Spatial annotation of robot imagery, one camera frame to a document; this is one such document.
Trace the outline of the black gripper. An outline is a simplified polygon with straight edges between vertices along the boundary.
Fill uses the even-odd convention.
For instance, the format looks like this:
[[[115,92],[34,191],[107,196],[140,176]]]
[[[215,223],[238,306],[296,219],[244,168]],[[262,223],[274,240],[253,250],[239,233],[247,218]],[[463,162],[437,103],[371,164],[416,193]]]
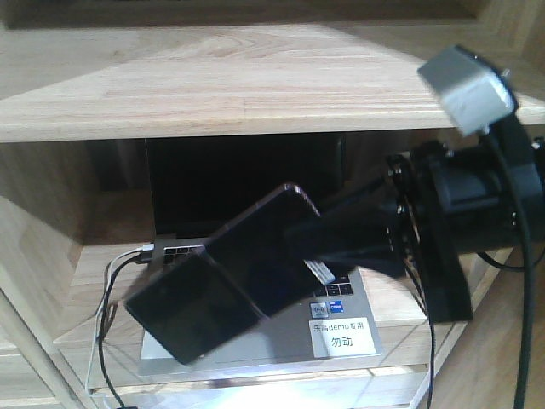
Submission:
[[[300,259],[368,268],[393,279],[405,276],[404,246],[418,272],[428,318],[434,324],[473,318],[471,294],[439,202],[433,171],[446,149],[426,142],[405,156],[387,158],[396,199],[403,208],[401,232],[394,220],[394,188],[382,175],[352,181],[319,203],[319,217],[284,230]]]

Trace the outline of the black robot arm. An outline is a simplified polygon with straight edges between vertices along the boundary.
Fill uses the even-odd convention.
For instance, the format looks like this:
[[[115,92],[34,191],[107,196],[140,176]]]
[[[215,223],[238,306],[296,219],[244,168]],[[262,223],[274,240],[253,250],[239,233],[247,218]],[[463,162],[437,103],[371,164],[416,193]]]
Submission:
[[[317,219],[286,235],[305,260],[373,269],[398,278],[412,258],[429,318],[470,320],[460,255],[515,246],[525,222],[544,238],[544,150],[515,115],[490,125],[478,144],[450,151],[438,141],[388,156],[367,181],[325,202]]]

